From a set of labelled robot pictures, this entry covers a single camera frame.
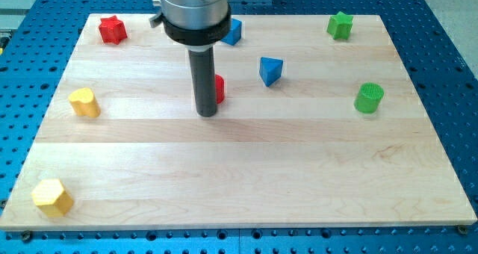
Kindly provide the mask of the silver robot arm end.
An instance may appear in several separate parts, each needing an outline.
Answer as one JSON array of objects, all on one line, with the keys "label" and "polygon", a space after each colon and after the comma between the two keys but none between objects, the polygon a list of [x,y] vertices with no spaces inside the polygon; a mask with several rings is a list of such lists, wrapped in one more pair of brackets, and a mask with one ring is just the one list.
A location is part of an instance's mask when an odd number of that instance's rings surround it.
[{"label": "silver robot arm end", "polygon": [[150,25],[163,25],[170,39],[191,51],[211,48],[231,27],[228,0],[153,0],[153,4],[159,11],[149,19]]}]

